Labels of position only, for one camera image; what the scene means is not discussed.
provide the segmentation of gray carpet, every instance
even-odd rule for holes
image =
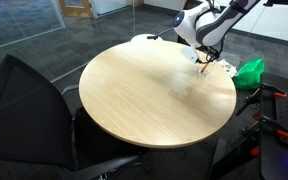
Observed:
[[[37,8],[37,12],[34,15],[30,15],[34,16],[34,21],[39,21],[38,17],[40,14],[42,16],[45,15],[39,13],[37,6],[25,7],[30,8],[31,11]],[[101,51],[130,40],[136,34],[158,34],[172,27],[174,15],[174,12],[163,9],[140,6],[135,9],[135,21],[132,8],[103,16],[97,20],[65,17],[67,29],[57,30],[1,47],[0,61],[5,54],[12,54],[35,68],[49,80],[52,80],[88,62]],[[45,24],[52,24],[53,17],[46,17],[49,18],[47,22],[50,23]],[[31,23],[32,27],[39,27],[34,25],[34,22]],[[1,36],[5,37],[5,41],[12,41],[12,38],[18,38],[16,37],[17,35],[20,36],[16,28],[9,28],[8,30],[5,33],[6,35]],[[161,37],[169,41],[176,41],[177,39],[174,31],[169,31],[161,35]],[[258,37],[246,37],[229,32],[221,58],[225,58],[237,68],[240,68],[250,60],[261,58],[265,63],[267,72],[288,78],[288,46],[276,43],[276,41]],[[68,85],[77,84],[82,70],[80,69],[56,81],[54,85],[59,90],[63,90]],[[245,97],[252,91],[238,90],[237,93],[236,109],[239,109],[243,105]],[[82,105],[77,91],[67,94],[65,100],[72,113],[75,112],[77,107]],[[232,143],[239,137],[239,129],[253,123],[251,114],[256,111],[256,107],[253,108],[248,108],[239,117],[233,116],[221,130],[203,142],[183,148],[151,150],[143,158],[143,162],[148,162],[152,165],[151,171],[145,171],[142,167],[131,167],[121,173],[117,179],[207,179],[217,138],[220,137],[227,140],[228,144]],[[221,179],[259,179],[257,161],[255,159]],[[0,162],[0,179],[60,178],[52,166]]]

